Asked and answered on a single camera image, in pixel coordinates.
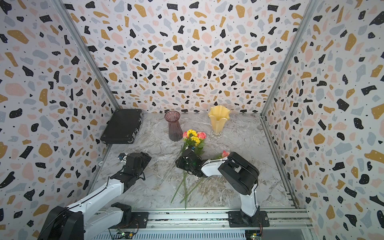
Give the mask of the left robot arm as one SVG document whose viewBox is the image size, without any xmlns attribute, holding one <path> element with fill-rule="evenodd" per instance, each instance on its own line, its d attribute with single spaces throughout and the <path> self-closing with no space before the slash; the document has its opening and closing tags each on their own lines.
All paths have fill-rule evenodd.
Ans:
<svg viewBox="0 0 384 240">
<path fill-rule="evenodd" d="M 112 204 L 106 211 L 98 211 L 113 199 L 128 191 L 137 180 L 145 180 L 144 170 L 151 161 L 147 153 L 120 154 L 124 163 L 121 170 L 107 178 L 101 187 L 68 205 L 53 208 L 43 225 L 40 240 L 90 240 L 110 228 L 133 227 L 136 234 L 146 227 L 148 213 L 133 213 L 132 207 Z"/>
</svg>

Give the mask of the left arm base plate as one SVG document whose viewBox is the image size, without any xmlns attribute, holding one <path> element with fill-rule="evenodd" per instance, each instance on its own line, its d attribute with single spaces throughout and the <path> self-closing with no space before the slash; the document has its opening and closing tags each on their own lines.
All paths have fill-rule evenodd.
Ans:
<svg viewBox="0 0 384 240">
<path fill-rule="evenodd" d="M 120 223 L 110 229 L 145 229 L 149 220 L 149 212 L 133 212 L 124 214 Z"/>
</svg>

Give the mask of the yellow flower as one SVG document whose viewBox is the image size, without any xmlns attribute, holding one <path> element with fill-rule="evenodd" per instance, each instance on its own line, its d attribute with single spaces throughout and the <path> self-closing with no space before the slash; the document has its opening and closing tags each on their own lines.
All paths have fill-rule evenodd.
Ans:
<svg viewBox="0 0 384 240">
<path fill-rule="evenodd" d="M 194 136 L 193 134 L 187 134 L 186 137 L 183 137 L 184 144 L 182 149 L 178 155 L 178 158 L 175 160 L 175 166 L 178 169 L 183 171 L 182 180 L 179 183 L 173 198 L 171 200 L 171 204 L 174 202 L 180 188 L 184 189 L 184 196 L 181 203 L 184 203 L 185 208 L 187 208 L 188 198 L 191 193 L 199 186 L 200 180 L 192 190 L 188 190 L 187 188 L 187 177 L 188 175 L 195 176 L 198 178 L 203 178 L 204 174 L 201 171 L 203 160 L 201 155 L 204 153 L 204 139 Z"/>
<path fill-rule="evenodd" d="M 189 129 L 183 133 L 183 145 L 176 155 L 174 166 L 171 167 L 162 178 L 160 183 L 157 185 L 158 188 L 163 184 L 173 168 L 182 169 L 186 174 L 189 175 L 196 175 L 201 165 L 202 159 L 200 154 L 204 147 L 205 138 L 205 133 L 196 132 L 192 129 Z"/>
</svg>

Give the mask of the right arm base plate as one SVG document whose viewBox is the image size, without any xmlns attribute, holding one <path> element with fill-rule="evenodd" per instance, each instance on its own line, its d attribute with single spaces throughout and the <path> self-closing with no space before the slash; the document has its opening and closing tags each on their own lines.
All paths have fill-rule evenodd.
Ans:
<svg viewBox="0 0 384 240">
<path fill-rule="evenodd" d="M 257 210 L 252 217 L 246 215 L 242 211 L 228 212 L 230 228 L 245 227 L 269 227 L 269 217 L 266 211 Z"/>
</svg>

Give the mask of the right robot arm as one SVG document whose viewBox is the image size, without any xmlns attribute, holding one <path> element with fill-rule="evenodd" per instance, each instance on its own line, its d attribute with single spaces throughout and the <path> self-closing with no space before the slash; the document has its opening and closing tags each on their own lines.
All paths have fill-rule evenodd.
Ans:
<svg viewBox="0 0 384 240">
<path fill-rule="evenodd" d="M 253 217 L 259 210 L 257 191 L 259 170 L 236 152 L 216 160 L 203 160 L 193 147 L 176 160 L 176 167 L 199 178 L 222 176 L 241 197 L 241 212 Z"/>
</svg>

